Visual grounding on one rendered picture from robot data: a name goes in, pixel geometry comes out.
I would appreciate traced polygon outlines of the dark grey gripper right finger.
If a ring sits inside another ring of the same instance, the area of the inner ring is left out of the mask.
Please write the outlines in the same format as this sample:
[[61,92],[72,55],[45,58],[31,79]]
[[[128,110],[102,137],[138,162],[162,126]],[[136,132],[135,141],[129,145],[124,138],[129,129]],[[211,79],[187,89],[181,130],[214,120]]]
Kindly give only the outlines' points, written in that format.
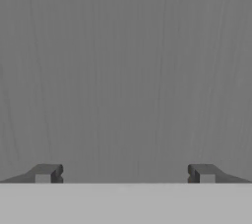
[[252,184],[252,181],[224,173],[214,164],[189,164],[189,183]]

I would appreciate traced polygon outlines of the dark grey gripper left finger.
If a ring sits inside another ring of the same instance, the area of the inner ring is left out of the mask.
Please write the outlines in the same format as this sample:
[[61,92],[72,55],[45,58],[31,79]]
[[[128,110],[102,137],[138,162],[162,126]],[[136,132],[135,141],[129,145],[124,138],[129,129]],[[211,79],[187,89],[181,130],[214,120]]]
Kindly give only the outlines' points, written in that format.
[[63,183],[62,164],[37,164],[27,173],[0,181],[0,184]]

